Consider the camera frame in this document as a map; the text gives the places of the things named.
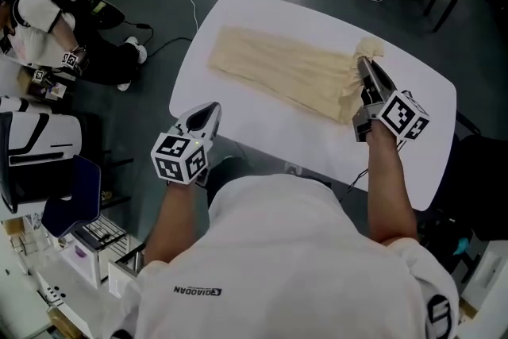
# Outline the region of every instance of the person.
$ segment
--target person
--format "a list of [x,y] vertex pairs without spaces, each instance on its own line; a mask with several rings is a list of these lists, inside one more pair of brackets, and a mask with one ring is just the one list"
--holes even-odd
[[194,186],[170,183],[104,338],[454,337],[456,286],[418,244],[396,140],[373,121],[367,142],[370,238],[328,187],[280,174],[224,185],[196,241]]
[[146,49],[130,37],[121,46],[102,39],[86,16],[63,12],[52,0],[19,0],[17,11],[28,27],[13,15],[16,0],[0,0],[0,28],[18,58],[25,64],[61,68],[65,52],[80,62],[88,61],[80,78],[125,91],[139,76],[139,64],[147,59]]

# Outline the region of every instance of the floor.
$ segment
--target floor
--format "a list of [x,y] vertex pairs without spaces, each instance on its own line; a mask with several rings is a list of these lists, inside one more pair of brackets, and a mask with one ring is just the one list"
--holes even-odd
[[[195,33],[189,0],[109,0],[120,7],[129,21],[149,23],[155,36],[148,51],[157,49],[173,37],[192,37]],[[195,0],[201,22],[217,0]],[[506,139],[508,79],[506,38],[499,31],[495,15],[484,0],[460,0],[441,30],[432,34],[448,0],[438,0],[429,17],[423,17],[428,0],[287,0],[330,16],[340,18],[390,41],[440,72],[457,89],[458,109],[468,116],[486,136]],[[106,34],[121,42],[128,35],[140,40],[148,37],[132,26],[122,25]],[[169,114],[171,91],[188,43],[171,44],[153,56],[144,67],[142,78],[121,93],[79,81],[74,107],[102,117],[105,147],[114,158],[133,157],[134,163],[119,168],[117,188],[133,197],[130,206],[116,209],[112,216],[138,237],[152,228],[164,193],[164,182],[156,178],[150,150],[160,132],[175,121]],[[241,155],[232,142],[219,140],[218,155]],[[244,148],[248,158],[266,172],[280,172],[283,163],[263,153]],[[342,196],[345,185],[334,182]],[[207,227],[204,198],[199,200],[200,233]],[[343,206],[362,233],[367,232],[366,194],[354,190]]]

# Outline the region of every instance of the blue object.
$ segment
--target blue object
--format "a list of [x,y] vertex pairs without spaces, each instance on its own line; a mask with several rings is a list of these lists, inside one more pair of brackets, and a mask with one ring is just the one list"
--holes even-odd
[[461,237],[459,239],[459,243],[457,245],[457,248],[455,252],[453,253],[454,256],[459,256],[460,254],[464,253],[466,249],[469,246],[469,240],[466,237]]
[[50,197],[42,224],[54,237],[62,237],[77,225],[96,221],[101,211],[101,168],[86,158],[72,158],[72,197]]

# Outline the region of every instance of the white t-shirt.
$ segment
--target white t-shirt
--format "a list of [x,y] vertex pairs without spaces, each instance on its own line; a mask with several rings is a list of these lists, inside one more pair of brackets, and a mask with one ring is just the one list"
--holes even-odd
[[141,271],[104,338],[423,339],[453,337],[457,316],[451,276],[415,240],[379,245],[324,185],[271,175],[226,184],[208,233]]
[[20,0],[17,10],[30,24],[30,27],[17,25],[16,33],[9,35],[17,57],[25,64],[61,67],[65,50],[50,32],[60,16],[74,29],[74,17],[69,13],[62,13],[51,0]]

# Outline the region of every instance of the beige cloth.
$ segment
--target beige cloth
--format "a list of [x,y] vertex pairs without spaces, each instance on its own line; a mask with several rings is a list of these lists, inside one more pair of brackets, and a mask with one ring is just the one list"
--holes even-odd
[[222,27],[208,60],[223,71],[298,106],[350,124],[362,105],[360,56],[383,56],[379,38],[363,38],[353,56],[240,27]]

